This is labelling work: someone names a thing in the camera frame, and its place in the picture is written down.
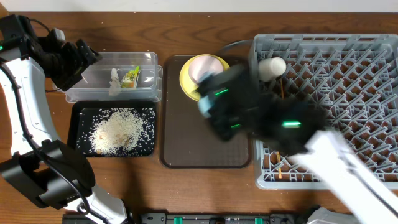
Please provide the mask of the pink bowl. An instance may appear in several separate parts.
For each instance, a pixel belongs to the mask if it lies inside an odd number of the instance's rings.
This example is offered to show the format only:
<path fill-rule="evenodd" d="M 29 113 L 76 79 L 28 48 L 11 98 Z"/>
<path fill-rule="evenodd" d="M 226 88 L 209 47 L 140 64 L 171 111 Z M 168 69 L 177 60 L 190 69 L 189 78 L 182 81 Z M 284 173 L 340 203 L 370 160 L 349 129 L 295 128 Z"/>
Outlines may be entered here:
<path fill-rule="evenodd" d="M 208 75 L 216 75 L 223 71 L 223 64 L 213 55 L 199 55 L 188 67 L 188 75 L 195 84 L 199 84 Z"/>

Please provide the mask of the yellow plate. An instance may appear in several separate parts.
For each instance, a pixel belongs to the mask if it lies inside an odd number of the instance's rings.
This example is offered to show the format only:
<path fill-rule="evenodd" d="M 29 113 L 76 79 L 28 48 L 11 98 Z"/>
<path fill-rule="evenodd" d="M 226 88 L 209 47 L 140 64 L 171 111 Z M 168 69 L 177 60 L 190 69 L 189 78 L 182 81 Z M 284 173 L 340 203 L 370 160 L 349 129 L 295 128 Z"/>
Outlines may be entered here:
<path fill-rule="evenodd" d="M 188 67 L 195 57 L 198 57 L 198 55 L 192 57 L 191 59 L 188 59 L 188 61 L 185 62 L 185 64 L 183 65 L 183 67 L 180 71 L 179 81 L 180 81 L 180 86 L 181 86 L 181 89 L 183 90 L 183 92 L 192 100 L 198 101 L 200 99 L 200 94 L 197 93 L 198 84 L 195 84 L 193 81 L 191 81 L 191 79 L 188 75 Z M 228 63 L 224 59 L 222 59 L 219 56 L 215 56 L 215 57 L 218 60 L 220 60 L 220 62 L 223 64 L 224 71 L 229 68 Z"/>

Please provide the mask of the white tissue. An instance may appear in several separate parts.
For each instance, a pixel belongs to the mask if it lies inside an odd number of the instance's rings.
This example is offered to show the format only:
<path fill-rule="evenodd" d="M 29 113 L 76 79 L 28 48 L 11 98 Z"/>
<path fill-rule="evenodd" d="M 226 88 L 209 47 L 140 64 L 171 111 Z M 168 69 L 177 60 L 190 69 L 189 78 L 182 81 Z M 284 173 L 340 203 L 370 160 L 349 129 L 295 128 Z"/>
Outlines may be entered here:
<path fill-rule="evenodd" d="M 111 81 L 109 82 L 109 95 L 118 96 L 121 92 L 121 82 L 119 81 L 118 69 L 111 69 Z"/>

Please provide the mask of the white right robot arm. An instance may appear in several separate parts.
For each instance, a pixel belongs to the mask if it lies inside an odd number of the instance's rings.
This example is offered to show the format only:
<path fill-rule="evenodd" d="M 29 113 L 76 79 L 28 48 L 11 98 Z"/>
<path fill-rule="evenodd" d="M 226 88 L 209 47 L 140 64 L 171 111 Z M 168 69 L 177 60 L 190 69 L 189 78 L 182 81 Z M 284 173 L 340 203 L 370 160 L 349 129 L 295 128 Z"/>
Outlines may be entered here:
<path fill-rule="evenodd" d="M 329 128 L 323 110 L 260 92 L 241 64 L 217 72 L 204 63 L 196 91 L 198 109 L 220 139 L 252 134 L 313 172 L 361 223 L 397 223 L 397 196 Z"/>

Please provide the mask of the light blue bowl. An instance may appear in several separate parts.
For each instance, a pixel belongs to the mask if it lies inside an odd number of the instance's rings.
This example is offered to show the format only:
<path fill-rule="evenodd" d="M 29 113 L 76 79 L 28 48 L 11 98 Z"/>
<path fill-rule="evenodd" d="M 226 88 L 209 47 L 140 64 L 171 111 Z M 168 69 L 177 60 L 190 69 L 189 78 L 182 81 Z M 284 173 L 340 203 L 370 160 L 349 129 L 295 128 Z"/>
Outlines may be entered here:
<path fill-rule="evenodd" d="M 198 109 L 200 113 L 206 118 L 210 118 L 216 111 L 216 96 L 206 95 L 198 101 Z"/>

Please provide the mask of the green yellow snack wrapper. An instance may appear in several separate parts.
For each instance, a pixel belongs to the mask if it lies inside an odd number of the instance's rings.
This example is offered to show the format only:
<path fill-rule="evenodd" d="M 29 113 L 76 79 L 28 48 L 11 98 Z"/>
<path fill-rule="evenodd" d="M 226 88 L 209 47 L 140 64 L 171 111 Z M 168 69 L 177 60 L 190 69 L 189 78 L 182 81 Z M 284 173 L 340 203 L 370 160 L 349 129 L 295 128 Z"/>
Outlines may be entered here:
<path fill-rule="evenodd" d="M 122 88 L 135 88 L 139 79 L 141 72 L 140 66 L 136 66 L 134 69 L 130 70 L 123 76 L 121 81 Z"/>

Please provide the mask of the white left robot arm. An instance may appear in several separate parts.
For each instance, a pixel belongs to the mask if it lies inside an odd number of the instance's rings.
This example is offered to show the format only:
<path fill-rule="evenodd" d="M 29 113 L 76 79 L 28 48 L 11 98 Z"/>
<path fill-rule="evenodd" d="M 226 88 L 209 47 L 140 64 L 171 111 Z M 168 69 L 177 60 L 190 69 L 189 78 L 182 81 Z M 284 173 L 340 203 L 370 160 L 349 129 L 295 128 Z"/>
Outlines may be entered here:
<path fill-rule="evenodd" d="M 12 126 L 12 157 L 1 175 L 40 208 L 72 210 L 95 223 L 128 223 L 124 202 L 95 182 L 84 155 L 61 142 L 50 116 L 45 79 L 67 87 L 98 59 L 83 41 L 63 32 L 37 37 L 21 28 L 1 29 L 1 85 Z"/>

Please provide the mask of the cream paper cup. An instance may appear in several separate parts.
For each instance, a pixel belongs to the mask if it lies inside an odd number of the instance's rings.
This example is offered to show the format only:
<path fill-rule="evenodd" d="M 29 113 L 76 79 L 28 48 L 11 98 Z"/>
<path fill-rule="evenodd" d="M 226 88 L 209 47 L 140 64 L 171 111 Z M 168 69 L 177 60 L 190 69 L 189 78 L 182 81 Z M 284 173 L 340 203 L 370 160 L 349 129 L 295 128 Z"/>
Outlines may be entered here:
<path fill-rule="evenodd" d="M 280 57 L 261 60 L 258 63 L 259 79 L 264 82 L 269 82 L 283 75 L 286 69 L 286 62 Z"/>

